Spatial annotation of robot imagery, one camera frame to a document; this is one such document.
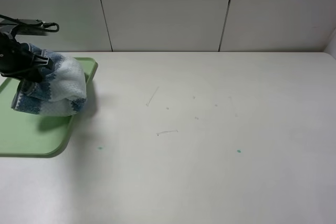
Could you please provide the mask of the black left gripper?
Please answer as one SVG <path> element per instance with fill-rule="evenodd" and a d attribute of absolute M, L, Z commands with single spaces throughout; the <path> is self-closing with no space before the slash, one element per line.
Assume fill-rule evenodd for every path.
<path fill-rule="evenodd" d="M 51 70 L 53 61 L 29 51 L 11 35 L 1 33 L 1 75 L 3 77 L 31 82 L 42 82 L 41 68 Z"/>

